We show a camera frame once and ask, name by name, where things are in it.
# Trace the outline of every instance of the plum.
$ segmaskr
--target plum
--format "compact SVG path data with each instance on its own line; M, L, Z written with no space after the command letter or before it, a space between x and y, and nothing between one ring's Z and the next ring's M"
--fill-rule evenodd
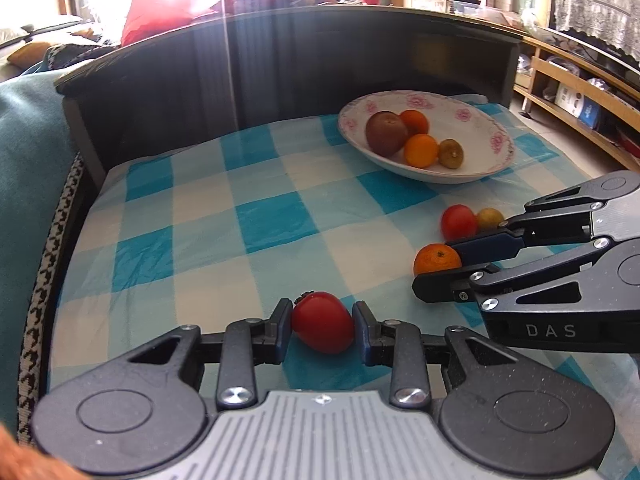
M381 156L398 152L409 138L409 130L393 112L377 112L367 121L365 135L371 151Z
M456 140L445 139L440 143L438 158L445 168L456 170L462 166L462 162L465 160L465 152Z

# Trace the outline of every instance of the white bowl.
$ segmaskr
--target white bowl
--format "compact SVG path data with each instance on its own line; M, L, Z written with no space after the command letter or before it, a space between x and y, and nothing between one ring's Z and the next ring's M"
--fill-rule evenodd
M400 114L408 109L427 116L429 134L438 142L454 139L460 143L465 153L462 166L450 170L436 162L420 170L406 164L402 150L391 158L371 151L365 136L369 118L383 110ZM393 90L359 97L340 110L338 129L354 148L381 168L436 184L462 184L498 173L513 162L515 154L513 141L500 123L472 105L430 92Z

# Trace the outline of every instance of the tangerine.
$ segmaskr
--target tangerine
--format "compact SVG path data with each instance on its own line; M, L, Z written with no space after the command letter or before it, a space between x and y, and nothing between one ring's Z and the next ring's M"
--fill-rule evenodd
M411 135L429 133L429 120L418 110L405 110L400 114L400 119Z
M414 276L424 272L462 267L459 254L445 244L429 244L421 248L414 260Z
M438 159L438 141L427 134L409 137L404 144L404 160L414 168L427 168Z

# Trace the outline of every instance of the curtain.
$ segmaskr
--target curtain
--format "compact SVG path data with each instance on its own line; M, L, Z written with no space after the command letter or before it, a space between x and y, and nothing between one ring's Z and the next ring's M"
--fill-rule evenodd
M570 28L640 61L640 0L556 0L556 29Z

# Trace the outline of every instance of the blue checkered tablecloth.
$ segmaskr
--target blue checkered tablecloth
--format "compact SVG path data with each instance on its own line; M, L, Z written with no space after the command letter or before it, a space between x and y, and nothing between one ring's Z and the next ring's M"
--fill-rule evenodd
M336 116L258 126L171 155L121 165L86 219L56 313L50 386L183 323L221 332L267 317L279 298L326 290L349 308L425 333L464 324L484 333L472 303L424 304L411 290L415 253L441 241L440 215L465 203L505 216L587 179L506 108L478 104L517 147L514 164L481 181L424 184L381 170L345 142ZM505 266L551 254L530 248ZM617 430L601 466L640 480L640 381L627 355L522 352L598 390ZM201 391L212 396L216 366ZM323 356L293 338L285 363L257 367L258 386L379 389L389 369L360 364L353 348Z

